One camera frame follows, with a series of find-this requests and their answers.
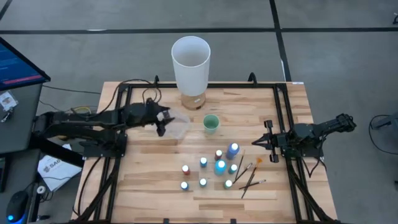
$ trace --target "green cup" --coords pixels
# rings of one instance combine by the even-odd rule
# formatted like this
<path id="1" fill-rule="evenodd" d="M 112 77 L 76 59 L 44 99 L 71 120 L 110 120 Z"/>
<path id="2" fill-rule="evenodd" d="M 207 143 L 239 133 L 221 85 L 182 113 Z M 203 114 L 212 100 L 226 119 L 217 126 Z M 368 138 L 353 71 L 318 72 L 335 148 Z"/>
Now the green cup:
<path id="1" fill-rule="evenodd" d="M 203 125 L 205 126 L 206 133 L 214 134 L 220 126 L 220 120 L 216 115 L 208 114 L 205 116 L 205 119 L 203 119 Z"/>

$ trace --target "computer mouse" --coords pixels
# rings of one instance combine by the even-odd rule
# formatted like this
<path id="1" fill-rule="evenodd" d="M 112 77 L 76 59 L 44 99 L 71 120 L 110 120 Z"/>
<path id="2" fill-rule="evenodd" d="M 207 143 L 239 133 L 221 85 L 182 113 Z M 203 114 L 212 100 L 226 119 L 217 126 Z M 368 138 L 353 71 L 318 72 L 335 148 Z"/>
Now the computer mouse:
<path id="1" fill-rule="evenodd" d="M 29 196 L 24 190 L 18 191 L 11 197 L 6 210 L 8 222 L 18 222 L 24 216 L 28 198 Z"/>

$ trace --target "blue paint bottle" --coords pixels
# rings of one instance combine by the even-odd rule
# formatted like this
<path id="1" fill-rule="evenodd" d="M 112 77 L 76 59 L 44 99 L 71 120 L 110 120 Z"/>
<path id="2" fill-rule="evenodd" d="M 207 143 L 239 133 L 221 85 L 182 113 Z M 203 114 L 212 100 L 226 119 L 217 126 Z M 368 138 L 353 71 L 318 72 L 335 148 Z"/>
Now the blue paint bottle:
<path id="1" fill-rule="evenodd" d="M 214 166 L 214 173 L 216 175 L 223 175 L 226 170 L 226 162 L 222 159 L 217 160 Z"/>
<path id="2" fill-rule="evenodd" d="M 226 151 L 226 155 L 225 155 L 226 158 L 227 159 L 234 159 L 235 156 L 237 155 L 237 153 L 239 152 L 239 150 L 240 150 L 240 147 L 239 147 L 239 145 L 237 143 L 231 143 L 228 146 L 228 149 Z"/>

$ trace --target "cardboard base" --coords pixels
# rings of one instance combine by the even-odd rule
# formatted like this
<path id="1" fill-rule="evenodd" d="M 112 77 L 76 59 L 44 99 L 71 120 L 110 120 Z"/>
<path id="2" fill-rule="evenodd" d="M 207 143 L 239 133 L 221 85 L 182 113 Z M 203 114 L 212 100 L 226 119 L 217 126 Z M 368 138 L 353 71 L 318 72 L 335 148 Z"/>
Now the cardboard base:
<path id="1" fill-rule="evenodd" d="M 199 110 L 206 101 L 206 94 L 202 93 L 199 96 L 186 96 L 181 94 L 181 102 L 188 110 Z"/>

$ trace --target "gray floor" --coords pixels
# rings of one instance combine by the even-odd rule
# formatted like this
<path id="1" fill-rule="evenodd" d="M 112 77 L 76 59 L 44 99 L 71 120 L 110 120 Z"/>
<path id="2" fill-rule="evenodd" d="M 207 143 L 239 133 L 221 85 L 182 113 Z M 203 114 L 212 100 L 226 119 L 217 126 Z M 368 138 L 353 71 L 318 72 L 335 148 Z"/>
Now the gray floor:
<path id="1" fill-rule="evenodd" d="M 389 0 L 277 0 L 282 27 L 390 27 L 398 2 Z M 272 27 L 263 0 L 13 0 L 0 30 L 135 29 L 174 27 Z M 45 70 L 49 85 L 101 91 L 110 80 L 159 75 L 173 80 L 170 49 L 185 34 L 4 35 Z M 210 80 L 282 81 L 273 33 L 192 34 L 212 49 Z M 315 122 L 340 113 L 358 127 L 325 143 L 328 178 L 340 220 L 396 223 L 398 156 L 377 151 L 368 123 L 398 111 L 398 32 L 283 34 L 293 81 L 305 82 Z M 60 109 L 96 105 L 99 97 L 43 89 L 42 101 Z M 40 105 L 38 113 L 51 108 Z M 390 128 L 374 132 L 385 150 L 398 152 Z M 50 222 L 70 218 L 78 180 L 62 187 L 40 207 Z"/>

